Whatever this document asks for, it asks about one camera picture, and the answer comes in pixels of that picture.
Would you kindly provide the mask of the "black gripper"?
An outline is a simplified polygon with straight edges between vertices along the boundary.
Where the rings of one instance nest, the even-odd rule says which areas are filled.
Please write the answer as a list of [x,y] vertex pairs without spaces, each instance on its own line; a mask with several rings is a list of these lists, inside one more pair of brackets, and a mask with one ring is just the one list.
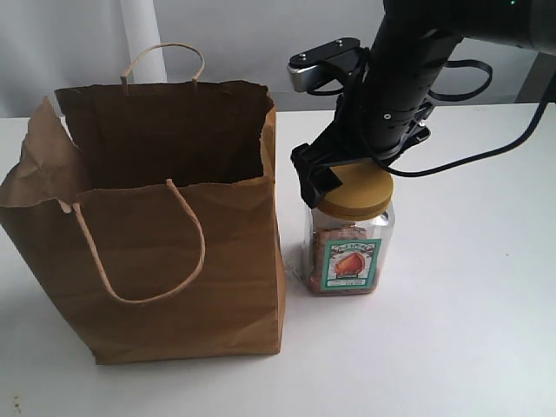
[[309,208],[342,185],[330,167],[322,166],[325,162],[375,156],[388,166],[400,156],[414,116],[457,44],[374,42],[366,75],[343,94],[333,122],[313,147],[301,144],[291,152],[301,199]]

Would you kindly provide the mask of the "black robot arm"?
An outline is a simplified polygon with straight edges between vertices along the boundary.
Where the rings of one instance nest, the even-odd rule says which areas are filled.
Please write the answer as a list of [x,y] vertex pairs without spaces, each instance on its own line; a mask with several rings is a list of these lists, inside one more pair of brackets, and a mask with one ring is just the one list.
[[310,208],[341,186],[333,167],[371,160],[391,172],[396,159],[428,139],[424,121],[435,103],[464,100],[433,90],[443,69],[492,72],[481,61],[451,58],[462,40],[555,52],[552,1],[387,1],[384,10],[371,47],[343,37],[289,59],[296,91],[328,96],[328,84],[339,84],[332,92],[334,120],[291,153],[301,198]]

